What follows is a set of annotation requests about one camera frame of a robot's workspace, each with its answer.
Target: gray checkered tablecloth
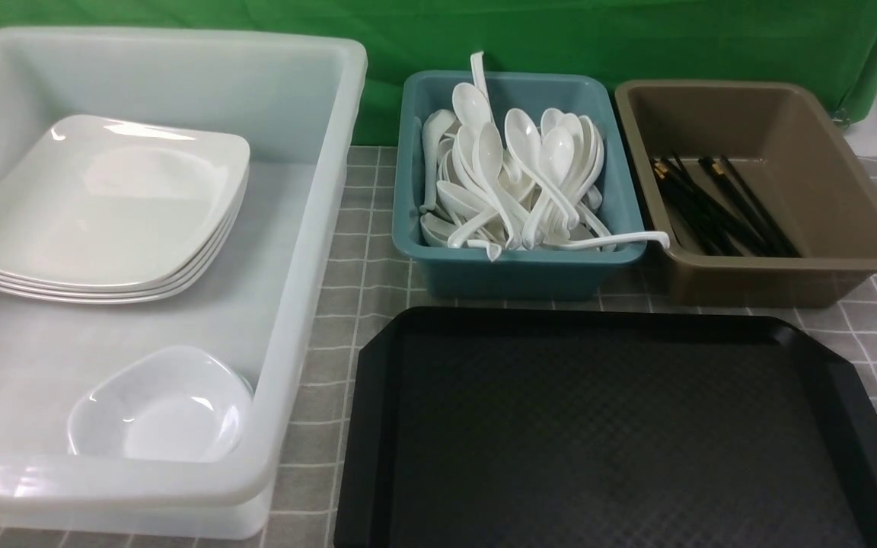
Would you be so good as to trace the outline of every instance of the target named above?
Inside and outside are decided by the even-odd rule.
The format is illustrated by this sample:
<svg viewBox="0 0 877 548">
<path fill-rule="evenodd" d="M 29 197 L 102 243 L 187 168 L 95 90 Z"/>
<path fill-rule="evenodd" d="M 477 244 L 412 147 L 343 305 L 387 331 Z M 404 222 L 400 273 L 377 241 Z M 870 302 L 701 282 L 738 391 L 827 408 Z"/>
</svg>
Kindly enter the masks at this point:
<svg viewBox="0 0 877 548">
<path fill-rule="evenodd" d="M 661 293 L 658 272 L 627 269 L 587 302 L 435 301 L 414 264 L 391 242 L 396 149 L 352 148 L 340 216 L 310 352 L 292 414 L 273 499 L 261 534 L 225 542 L 163 537 L 0 530 L 0 548 L 240 547 L 332 545 L 356 354 L 394 315 L 417 305 L 772 315 L 801 327 L 857 367 L 877 409 L 877 276 L 825 310 L 684 308 Z M 877 184 L 877 159 L 863 160 Z"/>
</svg>

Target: white plastic bin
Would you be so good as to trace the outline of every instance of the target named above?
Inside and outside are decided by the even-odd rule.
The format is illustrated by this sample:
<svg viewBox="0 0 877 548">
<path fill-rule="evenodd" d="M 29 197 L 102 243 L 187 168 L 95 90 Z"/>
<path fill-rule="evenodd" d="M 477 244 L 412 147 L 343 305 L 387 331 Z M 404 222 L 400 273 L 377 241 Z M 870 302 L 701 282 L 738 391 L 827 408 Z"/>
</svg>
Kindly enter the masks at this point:
<svg viewBox="0 0 877 548">
<path fill-rule="evenodd" d="M 0 178 L 86 113 L 230 132 L 246 202 L 190 290 L 117 307 L 0 294 L 0 526 L 250 537 L 265 523 L 343 192 L 365 79 L 356 42 L 129 28 L 0 30 Z M 255 386 L 244 437 L 212 464 L 71 457 L 65 421 L 138 357 L 191 344 Z"/>
</svg>

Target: translucent plastic bin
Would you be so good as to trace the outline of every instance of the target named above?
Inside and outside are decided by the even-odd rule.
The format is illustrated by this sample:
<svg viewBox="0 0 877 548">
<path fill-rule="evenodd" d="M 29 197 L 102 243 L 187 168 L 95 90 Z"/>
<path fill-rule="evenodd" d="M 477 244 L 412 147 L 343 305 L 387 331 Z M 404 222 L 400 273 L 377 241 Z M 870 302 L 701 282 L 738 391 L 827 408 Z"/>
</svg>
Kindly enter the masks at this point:
<svg viewBox="0 0 877 548">
<path fill-rule="evenodd" d="M 356 42 L 255 32 L 0 31 L 0 178 L 86 113 L 230 132 L 247 195 L 222 252 L 166 301 L 78 306 L 0 294 L 0 526 L 250 537 L 268 518 L 365 79 Z M 191 344 L 255 387 L 210 464 L 73 457 L 74 403 L 137 358 Z"/>
<path fill-rule="evenodd" d="M 509 108 L 525 110 L 534 120 L 550 107 L 591 118 L 601 129 L 607 158 L 598 180 L 604 194 L 600 219 L 614 234 L 644 230 L 641 211 L 618 122 L 604 86 L 585 76 L 487 73 L 493 118 L 502 131 Z M 394 246 L 418 261 L 425 284 L 441 298 L 591 298 L 620 267 L 643 255 L 644 243 L 619 246 L 612 253 L 510 250 L 490 263 L 483 250 L 429 247 L 418 225 L 424 200 L 425 166 L 421 129 L 429 114 L 452 108 L 452 88 L 472 81 L 469 72 L 419 72 L 404 83 L 394 180 Z"/>
</svg>

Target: chopsticks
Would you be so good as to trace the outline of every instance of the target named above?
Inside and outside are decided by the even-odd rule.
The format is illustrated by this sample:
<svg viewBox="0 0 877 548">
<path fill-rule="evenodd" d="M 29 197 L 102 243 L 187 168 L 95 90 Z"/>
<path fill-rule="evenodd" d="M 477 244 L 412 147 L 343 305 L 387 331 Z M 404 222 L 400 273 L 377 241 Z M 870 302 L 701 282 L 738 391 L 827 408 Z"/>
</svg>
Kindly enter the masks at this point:
<svg viewBox="0 0 877 548">
<path fill-rule="evenodd" d="M 755 256 L 800 257 L 800 252 L 728 158 L 720 158 L 726 170 L 709 156 L 701 158 L 699 164 L 738 215 L 696 184 L 678 154 L 673 152 L 672 156 L 674 162 L 665 156 L 652 158 L 652 170 L 662 197 L 678 213 L 704 253 L 742 256 L 735 246 L 738 243 Z M 736 184 L 730 180 L 730 174 Z"/>
</svg>

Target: brown plastic bin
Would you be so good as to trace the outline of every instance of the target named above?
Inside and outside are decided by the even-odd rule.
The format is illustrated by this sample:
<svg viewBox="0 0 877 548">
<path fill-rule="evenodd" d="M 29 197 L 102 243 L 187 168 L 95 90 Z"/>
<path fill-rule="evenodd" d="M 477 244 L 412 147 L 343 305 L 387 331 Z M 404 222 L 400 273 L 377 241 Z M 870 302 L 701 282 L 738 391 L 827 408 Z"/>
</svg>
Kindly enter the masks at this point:
<svg viewBox="0 0 877 548">
<path fill-rule="evenodd" d="M 651 223 L 671 235 L 672 301 L 822 307 L 877 273 L 877 190 L 813 94 L 792 84 L 651 80 L 622 84 L 615 98 Z M 803 257 L 702 253 L 652 174 L 649 159 L 672 152 L 727 207 L 697 159 L 728 156 Z"/>
</svg>

